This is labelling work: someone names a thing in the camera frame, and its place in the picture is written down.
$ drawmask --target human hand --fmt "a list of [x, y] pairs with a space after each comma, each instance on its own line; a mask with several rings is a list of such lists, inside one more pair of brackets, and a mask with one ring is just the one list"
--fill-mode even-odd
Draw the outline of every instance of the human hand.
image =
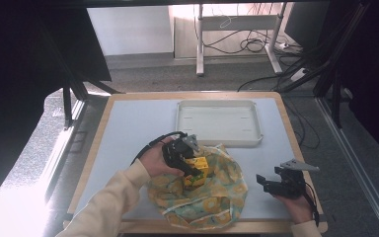
[[183, 176], [184, 171], [169, 167], [163, 158], [162, 146], [172, 141], [172, 137], [166, 137], [162, 142], [158, 142], [152, 148], [144, 152], [140, 157], [140, 162], [146, 168], [150, 177], [156, 177], [163, 174]]
[[[307, 194], [310, 196], [310, 189], [307, 188]], [[299, 197], [298, 199], [290, 199], [282, 196], [273, 196], [277, 198], [282, 203], [290, 213], [291, 218], [294, 224], [304, 223], [310, 220], [313, 220], [313, 211], [309, 202], [304, 198], [304, 196]]]

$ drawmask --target white stand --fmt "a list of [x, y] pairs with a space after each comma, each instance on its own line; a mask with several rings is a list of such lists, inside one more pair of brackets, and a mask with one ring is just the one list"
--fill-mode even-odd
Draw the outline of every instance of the white stand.
[[267, 43], [265, 45], [265, 50], [275, 74], [282, 73], [282, 69], [275, 57], [273, 48], [275, 46], [276, 38], [278, 37], [282, 19], [284, 18], [286, 5], [286, 2], [282, 4], [281, 11], [278, 15], [238, 16], [237, 18], [232, 18], [233, 20], [231, 25], [227, 26], [226, 28], [221, 28], [220, 24], [222, 24], [228, 17], [202, 17], [202, 4], [200, 4], [197, 23], [197, 31], [199, 33], [199, 36], [196, 53], [196, 75], [204, 75], [202, 32], [206, 31], [273, 30], [272, 38], [270, 40], [270, 43]]

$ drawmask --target cable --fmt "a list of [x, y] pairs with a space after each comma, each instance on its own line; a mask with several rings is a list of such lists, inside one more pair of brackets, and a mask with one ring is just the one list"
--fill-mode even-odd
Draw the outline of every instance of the cable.
[[[254, 9], [254, 8], [257, 8], [257, 4], [254, 4], [253, 7], [251, 7], [251, 9], [248, 11], [248, 14], [249, 14], [249, 13], [252, 11], [252, 9]], [[192, 11], [193, 11], [193, 27], [194, 27], [194, 31], [195, 31], [195, 36], [196, 36], [196, 38], [198, 39], [198, 32], [197, 32], [197, 30], [196, 30], [196, 19], [195, 19], [195, 5], [192, 6]], [[228, 17], [228, 19], [227, 19], [226, 21], [224, 21], [224, 22], [220, 25], [220, 28], [225, 28], [225, 27], [229, 26], [229, 25], [231, 24], [231, 20], [234, 19], [234, 18], [229, 17], [229, 16], [226, 16], [226, 17]], [[236, 53], [242, 52], [242, 51], [244, 51], [244, 50], [247, 50], [247, 51], [250, 51], [250, 52], [253, 52], [253, 53], [259, 53], [259, 52], [261, 52], [261, 51], [264, 49], [265, 44], [266, 44], [266, 40], [269, 39], [269, 37], [266, 36], [266, 35], [264, 35], [263, 33], [260, 33], [260, 32], [258, 32], [258, 31], [252, 30], [252, 31], [249, 32], [247, 38], [244, 39], [244, 40], [242, 40], [242, 41], [240, 42], [240, 48], [241, 48], [240, 50], [237, 50], [237, 51], [225, 51], [225, 50], [222, 50], [222, 49], [219, 49], [219, 48], [213, 46], [213, 45], [215, 45], [216, 43], [219, 43], [219, 42], [221, 42], [221, 41], [223, 41], [223, 40], [226, 40], [226, 39], [228, 39], [229, 37], [231, 37], [231, 36], [233, 36], [233, 35], [235, 35], [235, 34], [237, 34], [237, 33], [241, 33], [241, 32], [245, 32], [245, 31], [235, 31], [235, 32], [233, 32], [233, 33], [227, 35], [226, 37], [224, 37], [224, 38], [222, 38], [222, 39], [219, 39], [219, 40], [217, 40], [217, 41], [215, 41], [215, 42], [212, 42], [212, 43], [205, 43], [205, 42], [203, 41], [202, 44], [203, 44], [203, 46], [205, 46], [205, 47], [209, 47], [209, 48], [215, 49], [215, 50], [217, 50], [217, 51], [220, 51], [220, 52], [222, 52], [222, 53], [226, 53], [226, 54], [236, 54]], [[260, 39], [260, 38], [250, 39], [250, 35], [251, 35], [251, 33], [253, 33], [253, 32], [257, 33], [258, 35], [262, 35], [262, 36], [264, 36], [264, 37], [265, 37], [265, 41], [264, 41], [263, 39]], [[260, 47], [259, 49], [251, 49], [251, 48], [250, 48], [250, 45], [252, 45], [252, 44], [260, 44], [261, 47]], [[279, 53], [279, 54], [284, 54], [285, 52], [284, 52], [284, 51], [278, 51], [278, 53]]]
[[315, 191], [313, 190], [312, 186], [309, 185], [307, 182], [305, 182], [305, 184], [310, 188], [310, 191], [312, 192], [312, 196], [313, 196], [313, 202], [316, 203], [316, 194], [315, 194]]
[[168, 136], [172, 136], [172, 135], [179, 135], [180, 137], [185, 137], [187, 136], [186, 133], [183, 133], [181, 131], [173, 131], [173, 132], [170, 132], [168, 134], [164, 134], [164, 135], [161, 135], [159, 136], [158, 138], [152, 140], [151, 142], [149, 142], [146, 146], [143, 147], [143, 149], [140, 150], [140, 152], [136, 155], [136, 157], [133, 159], [133, 161], [131, 162], [130, 165], [132, 165], [137, 159], [140, 159], [140, 157], [146, 152], [148, 151], [149, 149], [151, 149], [154, 145], [156, 145], [157, 143], [159, 142], [162, 142], [164, 143], [162, 140], [165, 139], [166, 137]]
[[257, 8], [257, 3], [254, 3], [254, 5], [249, 9], [248, 13], [246, 15], [249, 15], [249, 13], [252, 11], [252, 9], [256, 9]]
[[[351, 17], [352, 13], [353, 13], [353, 11], [350, 11], [343, 18], [349, 19]], [[324, 42], [320, 43], [318, 46], [316, 46], [316, 47], [314, 47], [308, 51], [301, 52], [301, 53], [290, 53], [290, 52], [282, 52], [282, 51], [278, 50], [277, 48], [275, 48], [275, 52], [278, 52], [278, 53], [281, 53], [284, 55], [299, 56], [300, 59], [298, 59], [296, 62], [291, 64], [285, 70], [284, 73], [282, 73], [279, 76], [274, 77], [274, 78], [278, 78], [278, 80], [277, 80], [276, 86], [271, 88], [271, 90], [272, 91], [279, 91], [280, 84], [289, 80], [289, 78], [298, 69], [300, 69], [303, 65], [305, 65], [307, 61], [319, 61], [320, 57], [322, 57], [323, 55], [325, 55], [327, 53], [327, 50], [329, 50], [333, 41], [338, 36], [338, 34], [341, 32], [341, 30], [346, 26], [347, 22], [348, 21], [341, 21], [341, 23], [336, 27], [336, 30], [330, 34], [330, 36], [327, 38], [327, 40], [325, 40]], [[250, 82], [243, 84], [242, 86], [239, 87], [238, 92], [242, 89], [243, 86], [250, 84], [250, 83], [253, 83], [253, 82], [261, 81], [261, 80], [262, 80], [262, 78], [258, 78], [258, 79], [254, 79]]]
[[257, 81], [261, 81], [261, 80], [266, 80], [266, 79], [274, 79], [274, 78], [277, 78], [277, 77], [278, 77], [278, 76], [269, 76], [269, 77], [262, 77], [262, 78], [258, 78], [258, 79], [251, 80], [251, 81], [249, 81], [249, 82], [246, 82], [246, 83], [242, 84], [242, 85], [238, 88], [237, 92], [240, 92], [240, 90], [242, 89], [242, 87], [244, 87], [244, 86], [246, 86], [246, 85], [248, 85], [248, 84], [251, 84], [251, 83], [254, 83], [254, 82], [257, 82]]
[[[300, 136], [300, 141], [298, 142], [299, 146], [304, 146], [304, 147], [307, 147], [309, 149], [316, 149], [316, 148], [318, 148], [319, 145], [320, 145], [320, 142], [321, 142], [319, 133], [317, 132], [317, 130], [315, 129], [315, 127], [306, 118], [304, 118], [304, 116], [298, 111], [297, 107], [295, 106], [294, 102], [291, 100], [290, 97], [288, 97], [288, 100], [290, 101], [290, 103], [294, 107], [294, 110], [290, 106], [288, 106], [285, 103], [285, 101], [284, 101], [284, 105], [298, 118], [298, 121], [300, 122], [301, 130], [302, 130], [302, 134], [299, 134], [299, 136]], [[302, 119], [304, 119], [307, 122], [307, 124], [313, 130], [313, 133], [315, 133], [315, 135], [316, 135], [317, 143], [315, 145], [313, 145], [313, 146], [309, 146], [309, 145], [303, 144], [304, 140], [306, 139], [306, 127], [305, 127]]]
[[279, 63], [281, 63], [282, 65], [284, 66], [291, 66], [292, 64], [287, 64], [286, 62], [282, 61], [282, 58], [285, 58], [285, 57], [299, 57], [299, 56], [292, 56], [292, 55], [282, 55], [281, 57], [278, 58], [278, 61]]
[[303, 196], [307, 200], [307, 202], [309, 202], [310, 207], [312, 207], [312, 213], [313, 213], [313, 216], [314, 216], [314, 219], [315, 219], [316, 226], [319, 226], [320, 215], [319, 215], [318, 207], [317, 207], [317, 204], [316, 204], [315, 192], [313, 191], [312, 187], [309, 184], [307, 184], [306, 182], [304, 182], [304, 184], [306, 184], [310, 188], [310, 190], [312, 191], [312, 193], [313, 193], [313, 199], [312, 199], [309, 196], [309, 194], [307, 194], [306, 189], [304, 189]]
[[263, 3], [260, 3], [260, 7], [258, 8], [257, 13], [255, 15], [259, 15], [260, 14], [260, 10], [261, 10], [262, 5], [263, 5]]

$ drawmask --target black cable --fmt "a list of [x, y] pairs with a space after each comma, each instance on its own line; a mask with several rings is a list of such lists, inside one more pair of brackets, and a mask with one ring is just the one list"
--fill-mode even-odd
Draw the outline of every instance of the black cable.
[[266, 80], [266, 79], [274, 79], [274, 78], [277, 78], [278, 76], [269, 76], [269, 77], [262, 77], [262, 78], [257, 78], [257, 79], [254, 79], [254, 80], [251, 80], [249, 82], [245, 82], [244, 84], [242, 84], [237, 92], [240, 92], [240, 90], [242, 89], [242, 87], [248, 85], [248, 84], [251, 84], [251, 83], [254, 83], [254, 82], [257, 82], [257, 81], [262, 81], [262, 80]]
[[260, 7], [258, 8], [258, 11], [257, 11], [257, 14], [256, 14], [256, 15], [259, 15], [259, 14], [260, 14], [260, 10], [261, 10], [262, 5], [263, 5], [263, 3], [260, 3]]
[[294, 57], [303, 56], [302, 51], [297, 51], [297, 52], [283, 51], [283, 50], [278, 49], [276, 47], [274, 48], [274, 52], [275, 52], [275, 54], [280, 55], [280, 56], [294, 56]]
[[299, 137], [297, 140], [302, 138], [301, 134], [298, 131], [294, 131], [294, 134], [296, 135], [296, 138], [297, 136]]
[[[195, 7], [194, 7], [194, 6], [192, 7], [192, 11], [193, 11], [193, 27], [194, 27], [194, 31], [195, 31], [195, 36], [196, 36], [196, 38], [198, 39], [198, 33], [197, 33], [197, 30], [196, 30], [196, 24], [195, 24], [196, 19], [195, 19]], [[253, 53], [258, 53], [258, 52], [261, 52], [261, 51], [264, 49], [264, 46], [265, 46], [265, 43], [266, 43], [266, 39], [269, 39], [269, 37], [266, 36], [266, 35], [264, 35], [263, 33], [260, 33], [260, 32], [258, 32], [258, 31], [254, 31], [254, 30], [252, 30], [252, 31], [249, 32], [249, 34], [248, 34], [248, 36], [247, 36], [247, 39], [244, 39], [244, 40], [242, 40], [242, 41], [240, 42], [240, 47], [241, 47], [240, 50], [229, 52], [229, 51], [224, 51], [224, 50], [222, 50], [222, 49], [219, 49], [219, 48], [213, 46], [214, 44], [219, 43], [219, 42], [221, 42], [221, 41], [223, 41], [223, 40], [226, 40], [226, 39], [230, 38], [231, 36], [233, 36], [233, 35], [235, 35], [235, 34], [237, 34], [237, 33], [241, 33], [241, 32], [245, 32], [245, 31], [235, 31], [235, 32], [233, 32], [233, 33], [227, 35], [226, 37], [224, 37], [224, 38], [222, 38], [222, 39], [219, 39], [219, 40], [217, 40], [217, 41], [215, 41], [215, 42], [212, 42], [212, 43], [205, 43], [205, 42], [203, 41], [202, 44], [203, 44], [205, 47], [213, 48], [213, 49], [215, 49], [215, 50], [217, 50], [217, 51], [220, 51], [220, 52], [223, 52], [223, 53], [227, 53], [227, 54], [235, 54], [235, 53], [239, 53], [239, 52], [244, 51], [244, 50], [247, 50], [247, 51], [250, 51], [250, 52], [253, 52]], [[250, 36], [250, 34], [251, 34], [252, 32], [255, 32], [255, 33], [259, 34], [259, 35], [264, 36], [264, 37], [265, 37], [265, 41], [263, 41], [262, 39], [249, 39], [249, 36]], [[258, 44], [259, 41], [260, 41], [260, 42], [263, 42], [263, 43], [262, 43], [263, 46], [262, 46], [260, 49], [253, 50], [253, 49], [250, 49], [250, 48], [249, 48], [249, 45], [250, 45], [250, 44]]]
[[[270, 15], [271, 13], [271, 10], [272, 10], [272, 6], [273, 6], [273, 3], [271, 3], [270, 5], [270, 8], [269, 8], [269, 12], [268, 14]], [[251, 7], [251, 9], [248, 11], [248, 14], [249, 12], [252, 11], [252, 9], [256, 8], [257, 7], [257, 4], [254, 4], [253, 7]], [[352, 11], [350, 11], [348, 14], [346, 14], [346, 16], [344, 16], [344, 19], [348, 18], [349, 15], [351, 15]], [[194, 6], [193, 6], [193, 17], [194, 17], [194, 29], [195, 29], [195, 35], [196, 35], [196, 38], [198, 39], [198, 35], [197, 35], [197, 31], [196, 31], [196, 25], [195, 25], [195, 9], [194, 9]], [[279, 50], [278, 48], [275, 48], [275, 53], [276, 54], [280, 54], [280, 55], [292, 55], [292, 56], [303, 56], [303, 57], [306, 57], [307, 59], [309, 59], [310, 61], [313, 61], [313, 60], [317, 60], [319, 59], [323, 54], [326, 53], [327, 49], [325, 48], [329, 48], [329, 45], [332, 44], [332, 42], [334, 41], [336, 35], [341, 31], [341, 29], [346, 25], [345, 22], [347, 21], [342, 21], [343, 24], [340, 24], [334, 31], [333, 33], [328, 37], [327, 40], [325, 40], [323, 43], [319, 44], [318, 46], [316, 46], [315, 48], [312, 48], [310, 49], [309, 51], [302, 51], [302, 52], [297, 52], [297, 53], [293, 53], [293, 52], [286, 52], [286, 51], [282, 51], [282, 50]], [[213, 43], [210, 43], [210, 44], [206, 44], [204, 42], [203, 45], [206, 46], [206, 47], [210, 47], [210, 48], [213, 48], [213, 49], [216, 49], [220, 52], [223, 52], [223, 53], [228, 53], [228, 54], [235, 54], [235, 53], [238, 53], [238, 52], [241, 52], [243, 51], [244, 49], [247, 49], [247, 50], [250, 50], [249, 47], [243, 47], [241, 46], [241, 50], [237, 50], [237, 51], [233, 51], [233, 52], [229, 52], [229, 51], [224, 51], [224, 50], [221, 50], [217, 47], [214, 47], [213, 45], [215, 43], [218, 43], [222, 40], [225, 40], [227, 38], [229, 38], [230, 36], [233, 36], [234, 34], [237, 34], [239, 32], [242, 32], [242, 31], [237, 31], [237, 32], [234, 32], [232, 34], [230, 34], [229, 36], [223, 38], [223, 39], [220, 39], [216, 42], [213, 42]], [[252, 31], [252, 32], [256, 32], [257, 34], [259, 35], [262, 35], [265, 37], [265, 40], [263, 40], [264, 43], [267, 43], [267, 40], [269, 39], [269, 36], [267, 35], [267, 31], [266, 31], [266, 35], [260, 33], [260, 32], [257, 32], [257, 31]], [[250, 50], [251, 52], [260, 52], [262, 49], [260, 50]]]
[[314, 48], [311, 48], [310, 50], [304, 52], [304, 55], [314, 55], [315, 58], [323, 57], [328, 53], [328, 51], [331, 49], [332, 44], [336, 40], [336, 38], [339, 36], [340, 32], [346, 27], [346, 25], [350, 22], [352, 16], [353, 16], [353, 9], [346, 13], [340, 23], [332, 30], [331, 34], [319, 45], [317, 45]]
[[[299, 146], [304, 146], [304, 147], [307, 147], [309, 149], [316, 149], [316, 148], [318, 148], [319, 145], [320, 145], [320, 142], [321, 142], [319, 133], [317, 132], [317, 130], [315, 129], [315, 127], [306, 118], [304, 118], [304, 116], [298, 111], [297, 107], [295, 106], [294, 102], [291, 100], [290, 97], [288, 97], [288, 100], [290, 101], [290, 103], [294, 107], [294, 110], [288, 104], [286, 104], [285, 101], [283, 101], [284, 105], [297, 117], [298, 121], [300, 122], [301, 130], [302, 130], [302, 133], [299, 134], [299, 136], [300, 136], [300, 141], [298, 142]], [[315, 144], [313, 146], [308, 146], [308, 145], [303, 144], [304, 140], [306, 139], [306, 126], [303, 123], [302, 119], [304, 119], [306, 121], [306, 123], [310, 126], [310, 128], [315, 133], [315, 135], [317, 137], [317, 144]]]
[[254, 13], [253, 13], [253, 15], [255, 14], [255, 9], [257, 8], [257, 3], [254, 3], [253, 5], [252, 5], [252, 7], [249, 9], [249, 11], [248, 11], [248, 13], [247, 13], [247, 15], [249, 15], [249, 13], [254, 9]]
[[294, 73], [296, 73], [300, 68], [302, 68], [306, 64], [306, 60], [302, 57], [300, 57], [297, 61], [295, 61], [293, 64], [291, 64], [286, 70], [283, 75], [281, 75], [277, 82], [276, 86], [271, 88], [271, 91], [279, 91], [279, 86], [284, 83], [285, 81], [289, 80]]
[[151, 149], [154, 145], [156, 145], [157, 143], [159, 142], [162, 142], [163, 139], [165, 139], [166, 137], [168, 136], [172, 136], [172, 135], [179, 135], [180, 137], [182, 136], [187, 136], [185, 133], [181, 132], [181, 131], [173, 131], [173, 132], [170, 132], [168, 134], [165, 134], [165, 135], [161, 135], [159, 136], [158, 138], [152, 140], [151, 142], [149, 142], [146, 146], [143, 147], [143, 149], [140, 150], [140, 152], [136, 155], [136, 157], [133, 159], [133, 161], [131, 162], [130, 165], [132, 165], [136, 159], [140, 159], [140, 157], [146, 152], [148, 151], [149, 149]]
[[[312, 214], [313, 214], [313, 217], [315, 219], [315, 222], [316, 222], [316, 226], [319, 226], [319, 223], [320, 223], [320, 215], [319, 215], [319, 210], [318, 210], [318, 207], [317, 207], [317, 203], [316, 203], [316, 195], [315, 195], [315, 192], [313, 191], [312, 187], [307, 184], [307, 182], [304, 181], [304, 183], [302, 182], [301, 184], [298, 184], [294, 179], [292, 179], [290, 176], [288, 175], [282, 175], [280, 174], [281, 176], [281, 179], [288, 179], [291, 181], [291, 184], [299, 191], [301, 191], [302, 193], [302, 196], [307, 200], [307, 202], [309, 203], [310, 207], [312, 208]], [[309, 196], [309, 194], [307, 194], [307, 188], [306, 188], [306, 185], [310, 188], [312, 194], [313, 194], [313, 199]]]
[[282, 58], [285, 58], [285, 57], [300, 57], [300, 56], [292, 56], [292, 55], [282, 55], [282, 56], [280, 56], [279, 58], [278, 58], [278, 61], [279, 61], [279, 63], [281, 63], [282, 65], [284, 65], [284, 66], [287, 66], [287, 67], [289, 67], [289, 66], [291, 66], [292, 64], [287, 64], [286, 62], [284, 62], [283, 60], [282, 60]]

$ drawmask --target wall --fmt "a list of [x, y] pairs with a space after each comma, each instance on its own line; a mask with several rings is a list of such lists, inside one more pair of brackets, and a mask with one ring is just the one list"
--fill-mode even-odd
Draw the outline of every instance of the wall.
[[168, 6], [90, 8], [104, 56], [173, 51]]

